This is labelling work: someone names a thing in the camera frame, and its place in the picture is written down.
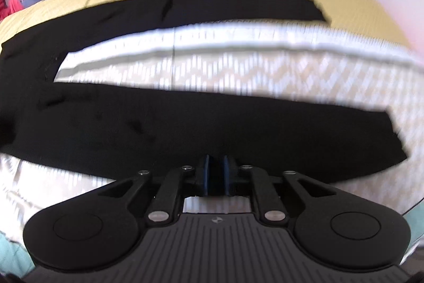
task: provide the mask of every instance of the teal fabric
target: teal fabric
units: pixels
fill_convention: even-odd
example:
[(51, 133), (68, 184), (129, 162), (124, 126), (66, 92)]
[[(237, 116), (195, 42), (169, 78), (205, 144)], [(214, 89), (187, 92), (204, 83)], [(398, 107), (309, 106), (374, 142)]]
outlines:
[(20, 244), (9, 241), (0, 233), (0, 273), (12, 273), (21, 278), (34, 267), (28, 252)]
[(424, 200), (404, 214), (404, 217), (411, 228), (411, 242), (409, 244), (409, 247), (411, 247), (424, 235)]

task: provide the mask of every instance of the logo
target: logo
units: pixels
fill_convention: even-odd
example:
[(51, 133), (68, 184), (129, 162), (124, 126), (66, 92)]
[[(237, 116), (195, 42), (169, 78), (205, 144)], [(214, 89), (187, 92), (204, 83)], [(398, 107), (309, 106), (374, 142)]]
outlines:
[(213, 223), (216, 223), (216, 224), (218, 224), (218, 223), (221, 223), (221, 222), (223, 222), (224, 220), (221, 218), (221, 217), (219, 217), (219, 216), (216, 216), (216, 217), (214, 217), (213, 219), (212, 219), (212, 222)]

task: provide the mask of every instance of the ribbed black surface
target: ribbed black surface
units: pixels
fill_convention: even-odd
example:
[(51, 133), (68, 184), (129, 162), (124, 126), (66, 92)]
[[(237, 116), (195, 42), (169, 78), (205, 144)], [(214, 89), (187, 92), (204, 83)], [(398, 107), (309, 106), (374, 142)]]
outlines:
[(304, 255), (281, 228), (253, 214), (182, 214), (169, 227), (149, 230), (118, 265), (93, 273), (62, 274), (37, 267), (27, 283), (401, 283), (392, 267), (355, 274), (323, 267)]

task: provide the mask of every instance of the silver screw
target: silver screw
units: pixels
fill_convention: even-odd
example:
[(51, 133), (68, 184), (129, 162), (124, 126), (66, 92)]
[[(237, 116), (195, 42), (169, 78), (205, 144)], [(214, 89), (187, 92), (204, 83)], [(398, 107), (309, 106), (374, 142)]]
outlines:
[(286, 214), (283, 211), (271, 210), (265, 213), (265, 218), (268, 221), (278, 222), (286, 218)]
[(147, 217), (153, 222), (163, 222), (169, 218), (169, 215), (165, 211), (153, 211)]

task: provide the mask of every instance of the circular cap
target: circular cap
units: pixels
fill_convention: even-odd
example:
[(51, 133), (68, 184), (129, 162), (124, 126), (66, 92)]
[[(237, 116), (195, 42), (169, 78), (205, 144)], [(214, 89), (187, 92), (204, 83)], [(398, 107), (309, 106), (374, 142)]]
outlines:
[(265, 213), (264, 216), (268, 221), (273, 221), (273, 222), (282, 221), (283, 219), (286, 218), (286, 214), (283, 211), (279, 211), (279, 210), (268, 211)]
[(381, 226), (374, 217), (361, 212), (344, 212), (331, 220), (333, 231), (351, 240), (366, 240), (377, 235)]
[(153, 211), (149, 213), (149, 220), (153, 222), (163, 222), (169, 218), (169, 215), (165, 211)]
[(64, 240), (83, 241), (96, 236), (103, 228), (102, 220), (90, 214), (69, 214), (56, 221), (53, 230)]

